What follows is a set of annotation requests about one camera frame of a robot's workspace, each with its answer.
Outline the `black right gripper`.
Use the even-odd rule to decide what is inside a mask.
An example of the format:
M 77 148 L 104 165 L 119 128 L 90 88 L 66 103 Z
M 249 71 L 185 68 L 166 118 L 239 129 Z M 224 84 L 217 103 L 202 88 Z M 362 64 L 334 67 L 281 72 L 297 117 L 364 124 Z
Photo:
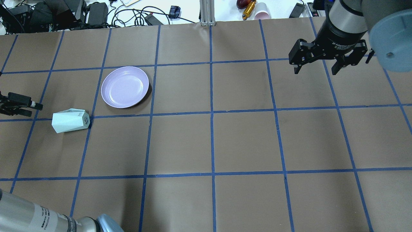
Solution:
M 288 60 L 290 65 L 294 66 L 294 74 L 298 74 L 305 64 L 320 59 L 335 59 L 336 62 L 331 67 L 331 73 L 336 75 L 346 66 L 359 64 L 367 51 L 368 48 L 364 39 L 350 45 L 338 44 L 329 39 L 321 44 L 315 41 L 308 43 L 304 39 L 298 39 L 289 52 Z

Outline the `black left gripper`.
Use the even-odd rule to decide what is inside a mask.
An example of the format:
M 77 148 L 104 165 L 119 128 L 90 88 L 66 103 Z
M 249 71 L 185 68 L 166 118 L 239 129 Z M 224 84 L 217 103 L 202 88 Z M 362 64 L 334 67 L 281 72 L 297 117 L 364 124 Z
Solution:
M 8 96 L 0 94 L 0 113 L 8 116 L 21 115 L 31 117 L 32 111 L 21 108 L 31 108 L 34 110 L 43 110 L 43 105 L 36 103 L 31 97 L 9 92 Z

